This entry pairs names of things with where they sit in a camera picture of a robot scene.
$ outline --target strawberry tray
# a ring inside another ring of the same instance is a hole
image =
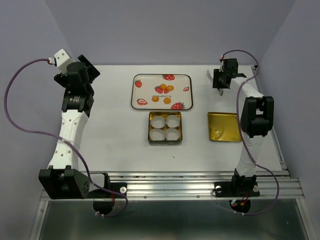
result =
[[[138,74],[133,78],[131,105],[145,110],[189,110],[191,78],[184,74]]]

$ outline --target cable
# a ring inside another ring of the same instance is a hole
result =
[[[9,115],[9,112],[8,112],[8,94],[9,94],[9,90],[11,88],[11,85],[12,83],[14,82],[14,80],[16,79],[16,77],[18,76],[18,74],[23,70],[25,69],[26,67],[28,67],[29,65],[31,64],[34,64],[34,63],[37,63],[37,62],[47,62],[48,64],[50,64],[50,60],[48,58],[39,58],[39,59],[36,59],[36,60],[33,60],[33,61],[30,61],[28,63],[26,63],[25,65],[23,65],[22,67],[20,67],[18,69],[18,71],[16,71],[16,73],[12,76],[11,80],[9,81],[6,89],[5,89],[5,94],[4,94],[4,112],[5,112],[5,116],[6,118],[9,120],[9,122],[17,129],[19,129],[20,131],[23,131],[25,133],[30,133],[30,134],[41,134],[41,135],[47,135],[47,136],[50,136],[50,137],[53,137],[53,138],[56,138],[56,139],[59,139],[59,140],[63,140],[63,138],[57,134],[54,134],[54,133],[51,133],[51,132],[46,132],[46,131],[39,131],[39,130],[29,130],[29,129],[26,129],[26,128],[23,128],[21,126],[19,126],[18,124],[16,124],[12,118],[10,117]],[[109,193],[109,194],[114,194],[114,195],[118,195],[122,198],[125,199],[125,205],[124,207],[117,213],[114,213],[114,214],[109,214],[109,215],[102,215],[102,214],[98,214],[99,216],[102,216],[104,218],[108,218],[108,217],[114,217],[120,213],[122,213],[125,208],[128,206],[128,198],[127,196],[125,196],[124,194],[121,194],[119,192],[115,192],[115,191],[111,191],[111,190],[108,190],[102,186],[99,186],[98,184],[94,183],[92,178],[91,178],[91,175],[90,175],[90,171],[89,171],[89,168],[88,168],[88,165],[84,159],[84,157],[81,155],[81,153],[76,149],[76,147],[69,141],[67,140],[63,140],[77,155],[78,157],[80,158],[81,162],[83,163],[84,165],[84,168],[85,168],[85,171],[88,175],[88,178],[89,178],[89,181],[90,183],[92,183],[96,188],[106,192],[106,193]]]
[[[259,66],[259,63],[258,63],[258,60],[248,51],[245,51],[245,50],[241,50],[241,49],[234,49],[234,50],[230,50],[230,51],[227,51],[225,52],[224,54],[222,54],[221,56],[221,60],[223,61],[224,58],[225,58],[225,55],[228,54],[228,53],[232,53],[232,52],[242,52],[242,53],[245,53],[245,54],[248,54],[249,56],[251,56],[255,63],[256,63],[256,66],[258,67]],[[274,178],[275,180],[275,183],[276,183],[276,195],[275,195],[275,198],[273,200],[273,202],[270,204],[269,207],[267,207],[266,209],[262,210],[262,211],[259,211],[259,212],[254,212],[254,213],[245,213],[244,215],[246,216],[255,216],[255,215],[259,215],[259,214],[263,214],[267,211],[269,211],[277,202],[277,199],[279,197],[279,192],[280,192],[280,186],[279,186],[279,181],[276,177],[276,175],[270,171],[268,168],[264,167],[264,166],[261,166],[259,164],[257,164],[257,161],[254,159],[254,157],[251,155],[250,151],[249,151],[249,148],[244,140],[244,136],[242,134],[242,130],[241,130],[241,124],[240,124],[240,115],[239,115],[239,98],[240,98],[240,92],[241,92],[241,89],[242,87],[247,83],[249,82],[250,80],[254,79],[256,76],[258,75],[258,70],[256,70],[255,74],[252,76],[252,77],[249,77],[248,79],[246,79],[239,87],[238,89],[238,92],[236,94],[236,121],[237,121],[237,124],[238,124],[238,129],[239,129],[239,133],[240,133],[240,137],[241,137],[241,140],[242,140],[242,143],[243,143],[243,146],[246,150],[246,152],[248,153],[251,161],[258,167],[258,168],[261,168],[263,170],[266,170],[267,172],[269,172],[272,177]]]

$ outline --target black plastic part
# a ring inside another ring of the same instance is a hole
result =
[[[122,187],[127,188],[127,183],[125,183],[125,182],[109,182],[109,188],[107,188],[107,189],[111,190],[113,192],[116,192],[116,193],[120,193],[120,188],[122,188]],[[102,191],[100,189],[91,191],[87,196],[87,199],[110,199],[110,198],[111,198],[111,193]],[[114,194],[114,198],[121,199],[122,197]]]
[[[75,169],[41,169],[39,181],[51,199],[85,199],[89,178]]]
[[[113,201],[93,201],[92,204],[93,210],[103,215],[109,214],[114,209],[114,206],[115,202]]]
[[[107,188],[113,192],[120,193],[120,188],[125,187],[127,188],[128,185],[125,182],[110,182],[110,178],[108,174],[106,175],[104,179],[104,188]],[[88,196],[88,199],[111,199],[112,194],[102,191],[100,189],[91,191]],[[114,199],[120,199],[121,196],[118,196],[116,194],[113,195]],[[107,215],[114,209],[115,202],[114,201],[93,201],[92,207],[96,212],[99,212],[100,214]]]
[[[223,60],[222,71],[228,75],[238,73],[238,61],[236,58],[227,58]]]
[[[271,96],[261,98],[247,97],[241,115],[241,129],[250,138],[266,136],[274,125],[274,99]]]
[[[238,73],[238,61],[236,58],[227,58],[223,60],[222,71],[219,69],[213,70],[213,85],[214,89],[230,89],[231,80],[234,78],[243,77],[246,75]]]
[[[260,192],[253,191],[254,186],[258,186],[257,176],[252,177],[240,176],[237,170],[234,170],[231,181],[217,181],[214,183],[215,188],[220,186],[218,190],[215,189],[215,196],[217,198],[233,198],[243,197],[249,193],[250,197],[259,197]]]
[[[250,208],[251,208],[251,201],[247,200],[246,203],[241,206],[241,200],[237,200],[234,202],[234,204],[231,204],[231,200],[229,201],[230,207],[232,208],[232,210],[239,212],[239,213],[247,213],[249,212]]]
[[[92,94],[74,95],[68,92],[64,93],[62,102],[62,111],[78,110],[78,112],[85,112],[90,117],[91,108],[94,104],[94,97]]]
[[[62,111],[84,111],[89,117],[95,94],[91,84],[100,75],[100,72],[85,56],[80,55],[78,59],[80,61],[70,63],[66,67],[66,75],[57,74],[54,80],[65,88]]]
[[[92,82],[100,75],[100,72],[82,54],[78,56],[78,59],[80,60],[80,62],[85,64],[86,70],[89,75],[89,82],[90,84],[92,84]]]

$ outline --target red wire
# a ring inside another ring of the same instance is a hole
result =
[[[244,201],[243,205],[246,204],[246,202],[248,201],[248,198],[249,198],[249,192],[246,193],[246,200]]]

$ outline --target white cup liner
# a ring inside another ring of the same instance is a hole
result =
[[[165,131],[159,128],[154,128],[149,133],[152,141],[163,141],[166,139]]]
[[[165,139],[168,141],[175,141],[180,138],[180,132],[175,128],[168,128],[165,131]]]
[[[180,119],[176,115],[169,115],[166,118],[165,123],[169,128],[176,128],[180,126]]]
[[[163,116],[154,116],[151,119],[150,124],[155,129],[161,129],[161,128],[163,128],[165,126],[166,120],[165,120],[165,118]]]

